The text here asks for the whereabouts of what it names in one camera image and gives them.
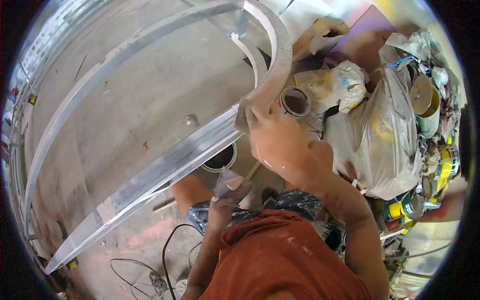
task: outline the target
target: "bucket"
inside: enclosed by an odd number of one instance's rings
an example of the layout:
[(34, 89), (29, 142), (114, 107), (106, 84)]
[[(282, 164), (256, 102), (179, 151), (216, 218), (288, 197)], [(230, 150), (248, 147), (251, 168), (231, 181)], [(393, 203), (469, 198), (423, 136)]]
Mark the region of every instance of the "bucket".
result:
[(201, 167), (212, 173), (220, 173), (223, 167), (231, 168), (237, 159), (237, 144), (233, 143), (209, 159)]
[(289, 114), (295, 118), (301, 118), (310, 112), (312, 101), (302, 89), (291, 86), (282, 91), (276, 103), (283, 114)]
[(440, 95), (427, 76), (419, 76), (410, 92), (415, 118), (425, 138), (432, 138), (440, 124)]

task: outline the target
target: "red t-shirt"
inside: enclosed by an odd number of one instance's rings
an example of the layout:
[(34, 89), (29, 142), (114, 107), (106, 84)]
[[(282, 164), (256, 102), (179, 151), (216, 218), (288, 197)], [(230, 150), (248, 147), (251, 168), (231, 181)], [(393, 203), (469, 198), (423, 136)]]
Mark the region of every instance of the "red t-shirt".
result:
[(365, 284), (328, 248), (309, 221), (262, 210), (229, 228), (200, 299), (258, 299), (287, 289), (297, 299), (371, 299)]

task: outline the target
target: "lid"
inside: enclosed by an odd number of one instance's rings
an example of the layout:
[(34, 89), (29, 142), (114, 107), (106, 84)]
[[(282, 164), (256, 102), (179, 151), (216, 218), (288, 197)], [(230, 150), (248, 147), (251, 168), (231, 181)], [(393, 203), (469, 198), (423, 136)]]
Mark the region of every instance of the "lid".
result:
[(410, 101), (413, 106), (413, 111), (417, 115), (425, 113), (432, 103), (433, 86), (430, 79), (421, 75), (415, 79), (410, 92)]

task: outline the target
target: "paint-stained shorts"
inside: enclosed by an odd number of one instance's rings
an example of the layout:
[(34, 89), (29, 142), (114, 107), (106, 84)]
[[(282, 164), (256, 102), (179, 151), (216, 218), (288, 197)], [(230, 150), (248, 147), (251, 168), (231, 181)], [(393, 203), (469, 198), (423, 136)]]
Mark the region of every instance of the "paint-stained shorts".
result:
[[(205, 234), (208, 225), (209, 206), (210, 201), (196, 203), (192, 205), (187, 212), (187, 218), (203, 234)], [(314, 221), (321, 207), (322, 202), (314, 195), (297, 189), (281, 193), (273, 209), (297, 212), (305, 219)], [(232, 212), (232, 220), (228, 227), (250, 218), (255, 213), (256, 211), (253, 210), (235, 207)]]

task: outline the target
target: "plastic bag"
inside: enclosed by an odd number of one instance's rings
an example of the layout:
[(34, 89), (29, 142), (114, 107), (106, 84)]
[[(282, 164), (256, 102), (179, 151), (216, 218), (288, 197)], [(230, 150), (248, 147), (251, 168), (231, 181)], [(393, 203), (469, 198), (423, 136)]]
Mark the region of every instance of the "plastic bag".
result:
[(332, 106), (349, 112), (365, 97), (365, 74), (355, 63), (346, 60), (331, 70), (305, 71), (295, 74), (295, 83), (309, 94), (312, 110), (323, 114)]
[[(381, 58), (397, 55), (392, 47), (384, 47)], [(361, 189), (367, 188), (365, 195), (390, 200), (417, 185), (421, 161), (408, 71), (385, 68), (381, 73), (368, 101), (327, 119), (325, 140), (340, 173), (357, 179)]]

